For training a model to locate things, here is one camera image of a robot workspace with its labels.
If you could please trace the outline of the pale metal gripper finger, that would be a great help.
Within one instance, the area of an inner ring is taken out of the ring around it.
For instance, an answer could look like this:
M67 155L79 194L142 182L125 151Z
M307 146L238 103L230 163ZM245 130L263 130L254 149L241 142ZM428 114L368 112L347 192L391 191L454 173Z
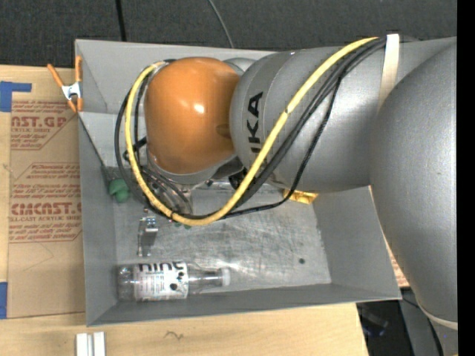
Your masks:
M137 255L150 257L158 233L157 219L147 216L140 219L137 233Z

